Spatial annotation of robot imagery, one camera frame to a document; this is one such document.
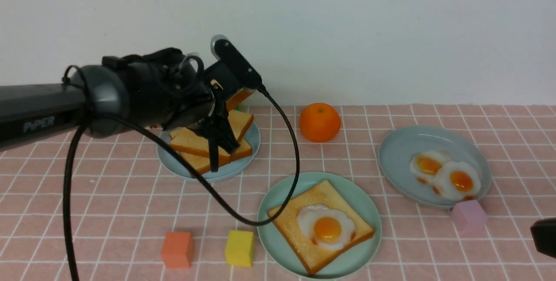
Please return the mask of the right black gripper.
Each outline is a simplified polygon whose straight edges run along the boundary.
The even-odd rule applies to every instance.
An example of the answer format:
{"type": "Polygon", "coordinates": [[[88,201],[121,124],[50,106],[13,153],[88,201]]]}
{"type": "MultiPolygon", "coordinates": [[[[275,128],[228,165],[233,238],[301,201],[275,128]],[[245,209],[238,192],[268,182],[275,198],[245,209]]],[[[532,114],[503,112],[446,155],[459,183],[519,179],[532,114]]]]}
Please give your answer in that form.
{"type": "Polygon", "coordinates": [[[556,258],[556,218],[540,219],[530,227],[536,251],[556,258]]]}

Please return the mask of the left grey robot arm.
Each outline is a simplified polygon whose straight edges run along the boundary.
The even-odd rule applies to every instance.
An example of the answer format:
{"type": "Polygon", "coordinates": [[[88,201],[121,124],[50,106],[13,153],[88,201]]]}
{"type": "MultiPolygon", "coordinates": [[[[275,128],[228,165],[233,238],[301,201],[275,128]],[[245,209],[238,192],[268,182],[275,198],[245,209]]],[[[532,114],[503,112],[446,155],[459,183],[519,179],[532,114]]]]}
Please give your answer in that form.
{"type": "Polygon", "coordinates": [[[104,139],[129,127],[100,115],[111,114],[136,126],[181,127],[223,144],[231,142],[227,101],[243,88],[218,61],[207,69],[177,48],[150,55],[104,56],[99,65],[76,66],[60,83],[1,87],[1,150],[6,151],[95,121],[86,134],[104,139]]]}

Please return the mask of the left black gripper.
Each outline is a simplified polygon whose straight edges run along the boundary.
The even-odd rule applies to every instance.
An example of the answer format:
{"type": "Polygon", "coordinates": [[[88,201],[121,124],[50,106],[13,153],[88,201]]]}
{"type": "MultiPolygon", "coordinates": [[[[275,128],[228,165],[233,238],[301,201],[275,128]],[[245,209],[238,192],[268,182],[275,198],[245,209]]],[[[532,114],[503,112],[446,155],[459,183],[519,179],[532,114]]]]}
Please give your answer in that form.
{"type": "Polygon", "coordinates": [[[207,131],[210,169],[217,172],[218,148],[228,154],[239,148],[228,102],[241,89],[238,69],[228,60],[205,67],[199,56],[178,48],[144,56],[103,56],[103,131],[130,130],[108,114],[140,127],[207,131]]]}

